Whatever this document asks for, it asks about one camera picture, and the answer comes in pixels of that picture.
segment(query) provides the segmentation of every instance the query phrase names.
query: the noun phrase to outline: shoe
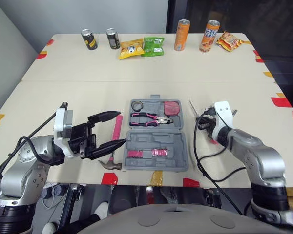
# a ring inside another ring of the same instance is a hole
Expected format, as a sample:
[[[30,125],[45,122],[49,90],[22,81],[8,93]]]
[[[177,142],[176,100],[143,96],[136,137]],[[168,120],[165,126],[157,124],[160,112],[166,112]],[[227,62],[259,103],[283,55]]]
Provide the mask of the shoe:
[[[53,223],[47,223],[41,232],[41,234],[53,234],[57,229]]]
[[[94,211],[95,214],[99,216],[100,219],[104,219],[107,217],[108,203],[102,202],[98,208]]]

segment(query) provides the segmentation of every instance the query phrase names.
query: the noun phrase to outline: can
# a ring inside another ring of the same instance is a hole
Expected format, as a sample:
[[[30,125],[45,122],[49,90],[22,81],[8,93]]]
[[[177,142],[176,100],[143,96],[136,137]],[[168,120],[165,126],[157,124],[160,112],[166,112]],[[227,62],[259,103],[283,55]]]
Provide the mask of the can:
[[[215,40],[219,27],[220,27],[220,22],[216,20],[210,20],[207,22],[204,36],[200,44],[201,52],[210,51],[210,48],[213,45],[213,42]]]
[[[98,48],[93,33],[89,29],[82,30],[82,37],[89,50],[95,50],[96,48]]]
[[[109,46],[112,49],[115,50],[121,47],[121,44],[119,43],[119,39],[118,39],[118,33],[114,28],[107,29],[106,35],[107,35]]]
[[[178,22],[176,39],[174,49],[177,51],[182,51],[185,48],[187,36],[190,28],[190,20],[181,19]]]

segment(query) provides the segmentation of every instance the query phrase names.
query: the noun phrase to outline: hammer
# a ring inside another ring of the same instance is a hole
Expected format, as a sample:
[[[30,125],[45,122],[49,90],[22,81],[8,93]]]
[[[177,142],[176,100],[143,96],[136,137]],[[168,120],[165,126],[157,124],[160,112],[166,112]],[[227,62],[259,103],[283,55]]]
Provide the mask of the hammer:
[[[116,117],[116,122],[115,122],[115,127],[114,127],[114,131],[113,131],[113,137],[112,140],[119,140],[119,136],[121,134],[121,127],[122,127],[122,121],[123,121],[123,116],[122,115],[118,115]],[[111,156],[109,157],[109,160],[107,163],[103,163],[101,160],[99,160],[99,162],[101,163],[101,165],[108,170],[113,170],[113,169],[117,169],[117,170],[121,170],[122,169],[122,163],[114,163],[114,152],[111,153]]]

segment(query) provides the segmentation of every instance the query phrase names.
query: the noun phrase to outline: gray tool case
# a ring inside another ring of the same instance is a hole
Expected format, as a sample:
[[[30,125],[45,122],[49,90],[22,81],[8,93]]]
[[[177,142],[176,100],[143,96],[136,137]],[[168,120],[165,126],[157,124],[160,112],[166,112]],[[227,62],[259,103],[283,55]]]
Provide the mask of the gray tool case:
[[[140,101],[143,109],[135,112],[131,105],[134,101]],[[179,100],[160,99],[159,95],[151,95],[151,99],[133,99],[130,102],[128,124],[130,122],[144,123],[152,121],[147,117],[132,117],[132,113],[155,113],[164,115],[164,102],[175,101],[180,106],[177,116],[170,116],[173,123],[159,124],[158,126],[131,126],[127,132],[127,142],[124,153],[123,165],[125,169],[134,170],[163,170],[186,171],[189,167],[188,149],[183,128],[183,112]],[[153,149],[167,149],[167,156],[153,156]],[[139,151],[140,156],[128,157],[129,151]]]

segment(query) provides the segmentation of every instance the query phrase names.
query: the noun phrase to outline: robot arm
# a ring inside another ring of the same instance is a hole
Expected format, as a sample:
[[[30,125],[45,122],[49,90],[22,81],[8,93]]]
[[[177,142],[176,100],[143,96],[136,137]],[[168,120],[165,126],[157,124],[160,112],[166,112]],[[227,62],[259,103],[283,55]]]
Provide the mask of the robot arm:
[[[210,115],[202,118],[199,129],[206,129],[214,140],[227,146],[244,163],[251,182],[253,213],[261,221],[293,228],[293,210],[288,203],[281,155],[257,137],[234,129],[228,102],[216,102],[207,112]]]
[[[16,162],[5,173],[0,193],[0,234],[30,233],[36,202],[46,182],[50,166],[64,163],[64,157],[97,159],[121,147],[126,139],[96,147],[92,128],[97,122],[115,118],[120,112],[103,112],[88,122],[72,127],[72,111],[64,103],[55,116],[54,134],[38,136],[17,152]]]

